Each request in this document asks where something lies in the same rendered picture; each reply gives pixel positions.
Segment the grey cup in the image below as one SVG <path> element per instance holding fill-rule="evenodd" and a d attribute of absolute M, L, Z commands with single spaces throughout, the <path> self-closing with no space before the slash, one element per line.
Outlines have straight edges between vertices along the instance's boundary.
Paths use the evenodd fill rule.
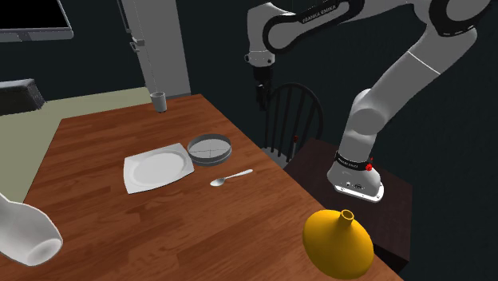
<path fill-rule="evenodd" d="M 150 94 L 154 109 L 158 113 L 163 113 L 167 110 L 166 96 L 164 92 L 154 92 Z"/>

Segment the dark grey couch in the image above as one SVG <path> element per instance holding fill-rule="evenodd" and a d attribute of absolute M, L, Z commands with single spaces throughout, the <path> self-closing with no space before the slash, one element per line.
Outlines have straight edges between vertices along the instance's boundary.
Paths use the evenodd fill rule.
<path fill-rule="evenodd" d="M 44 104 L 34 79 L 0 82 L 0 116 L 39 110 Z"/>

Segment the yellow vase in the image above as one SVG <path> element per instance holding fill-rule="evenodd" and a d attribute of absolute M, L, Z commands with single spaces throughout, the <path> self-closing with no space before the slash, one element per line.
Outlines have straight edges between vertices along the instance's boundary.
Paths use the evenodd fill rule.
<path fill-rule="evenodd" d="M 309 216 L 302 243 L 313 265 L 335 279 L 357 279 L 374 260 L 370 235 L 347 209 L 320 210 Z"/>

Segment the silver spoon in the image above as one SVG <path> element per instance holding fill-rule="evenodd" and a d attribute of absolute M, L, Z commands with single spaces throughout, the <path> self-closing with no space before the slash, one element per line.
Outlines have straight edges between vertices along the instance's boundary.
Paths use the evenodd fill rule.
<path fill-rule="evenodd" d="M 224 184 L 224 182 L 227 180 L 227 179 L 230 179 L 230 178 L 233 178 L 233 177 L 237 177 L 237 176 L 244 176 L 244 175 L 247 175 L 249 173 L 253 172 L 252 169 L 248 169 L 248 170 L 245 170 L 245 171 L 242 171 L 242 172 L 238 172 L 236 174 L 233 174 L 233 175 L 230 175 L 230 176 L 225 176 L 225 177 L 221 177 L 221 178 L 218 178 L 218 179 L 215 179 L 213 180 L 210 185 L 212 187 L 219 187 L 221 185 Z"/>

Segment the grey door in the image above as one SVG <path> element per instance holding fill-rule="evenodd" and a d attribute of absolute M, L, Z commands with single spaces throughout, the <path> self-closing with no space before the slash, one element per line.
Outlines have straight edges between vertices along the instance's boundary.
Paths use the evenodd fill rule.
<path fill-rule="evenodd" d="M 167 99 L 191 93 L 176 0 L 117 0 L 145 87 Z"/>

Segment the white vase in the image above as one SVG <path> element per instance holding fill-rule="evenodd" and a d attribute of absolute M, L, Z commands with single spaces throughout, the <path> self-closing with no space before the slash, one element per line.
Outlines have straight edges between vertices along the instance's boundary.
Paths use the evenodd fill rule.
<path fill-rule="evenodd" d="M 0 253 L 34 267 L 52 259 L 62 245 L 60 232 L 44 212 L 0 193 Z"/>

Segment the black screen with grey frame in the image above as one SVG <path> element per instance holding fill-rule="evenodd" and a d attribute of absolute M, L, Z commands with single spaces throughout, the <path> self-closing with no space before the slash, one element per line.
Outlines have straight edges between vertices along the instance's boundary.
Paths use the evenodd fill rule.
<path fill-rule="evenodd" d="M 61 0 L 0 0 L 0 42 L 72 38 Z"/>

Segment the dark robot stand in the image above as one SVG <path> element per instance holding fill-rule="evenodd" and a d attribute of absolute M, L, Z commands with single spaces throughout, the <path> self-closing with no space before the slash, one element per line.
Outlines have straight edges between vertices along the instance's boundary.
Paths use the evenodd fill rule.
<path fill-rule="evenodd" d="M 393 271 L 409 262 L 413 188 L 395 175 L 376 167 L 385 187 L 377 203 L 337 192 L 326 178 L 338 147 L 310 138 L 284 170 L 324 208 L 352 211 L 368 231 L 374 253 Z"/>

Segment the white square plate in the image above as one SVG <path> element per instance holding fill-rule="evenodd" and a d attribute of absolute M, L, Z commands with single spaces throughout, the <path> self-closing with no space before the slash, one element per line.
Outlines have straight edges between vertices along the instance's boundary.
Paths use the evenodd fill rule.
<path fill-rule="evenodd" d="M 181 143 L 139 153 L 124 159 L 124 186 L 128 194 L 163 187 L 195 171 Z"/>

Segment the black wooden chair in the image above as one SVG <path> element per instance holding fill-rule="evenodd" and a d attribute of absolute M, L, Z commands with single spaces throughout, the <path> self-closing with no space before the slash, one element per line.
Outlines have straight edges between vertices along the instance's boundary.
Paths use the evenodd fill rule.
<path fill-rule="evenodd" d="M 324 116 L 317 96 L 305 85 L 280 85 L 263 99 L 263 151 L 285 168 L 309 139 L 320 139 Z"/>

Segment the grey round pan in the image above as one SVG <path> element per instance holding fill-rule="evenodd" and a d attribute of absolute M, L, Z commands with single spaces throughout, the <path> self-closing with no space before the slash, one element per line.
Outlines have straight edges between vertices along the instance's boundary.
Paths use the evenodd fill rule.
<path fill-rule="evenodd" d="M 231 141 L 224 135 L 204 134 L 191 140 L 187 146 L 192 162 L 199 166 L 216 166 L 231 156 Z"/>

